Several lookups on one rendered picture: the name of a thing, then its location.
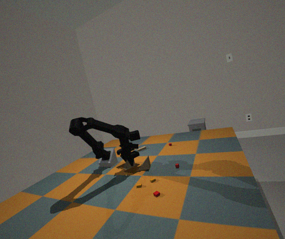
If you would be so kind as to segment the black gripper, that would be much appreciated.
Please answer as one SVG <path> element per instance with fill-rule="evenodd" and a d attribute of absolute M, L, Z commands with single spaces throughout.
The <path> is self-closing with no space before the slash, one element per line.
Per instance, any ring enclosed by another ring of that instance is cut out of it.
<path fill-rule="evenodd" d="M 133 166 L 134 163 L 134 158 L 139 156 L 139 152 L 137 151 L 132 151 L 132 149 L 130 148 L 131 143 L 125 143 L 125 144 L 120 144 L 121 149 L 117 150 L 117 154 L 120 155 L 123 160 L 126 162 L 126 160 L 128 160 L 128 162 L 130 163 L 131 166 Z"/>

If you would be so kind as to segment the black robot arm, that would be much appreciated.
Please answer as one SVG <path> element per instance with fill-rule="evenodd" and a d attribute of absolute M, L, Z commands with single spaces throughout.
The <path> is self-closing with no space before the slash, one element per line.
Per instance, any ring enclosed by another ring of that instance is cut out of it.
<path fill-rule="evenodd" d="M 84 126 L 83 122 L 87 124 Z M 112 134 L 115 138 L 118 138 L 120 144 L 125 144 L 130 141 L 140 139 L 139 131 L 129 132 L 129 129 L 122 125 L 110 125 L 92 117 L 84 118 L 79 117 L 72 119 L 70 122 L 69 132 L 74 136 L 80 136 L 89 146 L 92 148 L 96 159 L 102 158 L 102 160 L 109 160 L 111 151 L 104 150 L 104 143 L 102 141 L 97 142 L 88 132 L 88 129 L 96 129 L 106 133 Z"/>

